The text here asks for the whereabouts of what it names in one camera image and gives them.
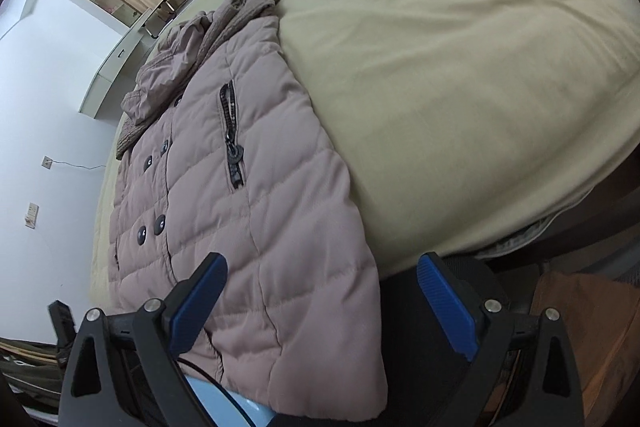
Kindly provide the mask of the wall power socket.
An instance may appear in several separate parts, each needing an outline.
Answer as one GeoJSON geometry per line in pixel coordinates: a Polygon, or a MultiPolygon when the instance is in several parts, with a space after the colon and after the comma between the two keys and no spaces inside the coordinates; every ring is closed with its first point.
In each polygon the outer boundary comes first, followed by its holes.
{"type": "Polygon", "coordinates": [[[53,160],[50,157],[44,156],[42,158],[41,166],[43,168],[50,169],[52,167],[52,165],[53,165],[53,160]]]}

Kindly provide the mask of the wall switch plate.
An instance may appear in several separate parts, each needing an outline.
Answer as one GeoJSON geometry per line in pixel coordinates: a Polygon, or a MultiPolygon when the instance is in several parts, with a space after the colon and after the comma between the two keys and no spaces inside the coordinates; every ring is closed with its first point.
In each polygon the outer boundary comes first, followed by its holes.
{"type": "Polygon", "coordinates": [[[39,206],[34,202],[30,202],[28,204],[28,208],[25,215],[25,225],[27,228],[34,229],[37,224],[39,206]]]}

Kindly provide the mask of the brown wooden nightstand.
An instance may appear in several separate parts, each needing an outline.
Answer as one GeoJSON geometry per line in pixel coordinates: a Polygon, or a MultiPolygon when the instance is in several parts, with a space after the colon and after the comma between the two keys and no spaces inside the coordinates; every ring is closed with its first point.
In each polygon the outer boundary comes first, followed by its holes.
{"type": "Polygon", "coordinates": [[[535,269],[506,272],[498,280],[527,311],[560,311],[574,349],[585,424],[605,425],[639,375],[639,288],[597,274],[535,269]]]}

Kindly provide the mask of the white floating desk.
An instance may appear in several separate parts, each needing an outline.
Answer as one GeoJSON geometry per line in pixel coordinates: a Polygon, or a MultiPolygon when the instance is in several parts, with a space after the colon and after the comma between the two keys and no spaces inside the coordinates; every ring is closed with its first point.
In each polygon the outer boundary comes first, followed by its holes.
{"type": "Polygon", "coordinates": [[[146,30],[145,21],[140,18],[114,46],[96,71],[80,104],[79,113],[96,118],[116,81],[140,67],[152,43],[153,39],[146,30]]]}

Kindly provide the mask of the small folding table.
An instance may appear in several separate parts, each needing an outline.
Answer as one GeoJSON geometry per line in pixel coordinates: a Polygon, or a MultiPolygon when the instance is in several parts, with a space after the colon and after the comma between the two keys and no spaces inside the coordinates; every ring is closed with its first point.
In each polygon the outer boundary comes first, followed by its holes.
{"type": "Polygon", "coordinates": [[[152,37],[157,38],[190,0],[162,0],[146,19],[143,28],[152,37]]]}

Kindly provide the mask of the mauve puffer jacket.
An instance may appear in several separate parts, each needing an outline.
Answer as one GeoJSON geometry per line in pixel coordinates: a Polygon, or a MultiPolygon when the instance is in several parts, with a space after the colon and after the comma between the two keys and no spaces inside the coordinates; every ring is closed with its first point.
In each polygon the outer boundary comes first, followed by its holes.
{"type": "Polygon", "coordinates": [[[345,161],[285,61],[280,0],[224,0],[168,32],[122,101],[108,285],[119,311],[203,259],[228,281],[188,352],[278,413],[370,421],[387,403],[378,269],[345,161]]]}

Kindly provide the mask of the light blue storage box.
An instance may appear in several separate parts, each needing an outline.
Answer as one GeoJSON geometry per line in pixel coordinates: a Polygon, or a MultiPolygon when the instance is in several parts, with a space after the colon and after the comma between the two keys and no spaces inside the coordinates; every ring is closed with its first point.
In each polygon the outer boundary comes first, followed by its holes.
{"type": "Polygon", "coordinates": [[[257,404],[235,392],[218,389],[209,381],[192,376],[187,376],[186,381],[217,426],[266,427],[276,416],[269,407],[257,404]]]}

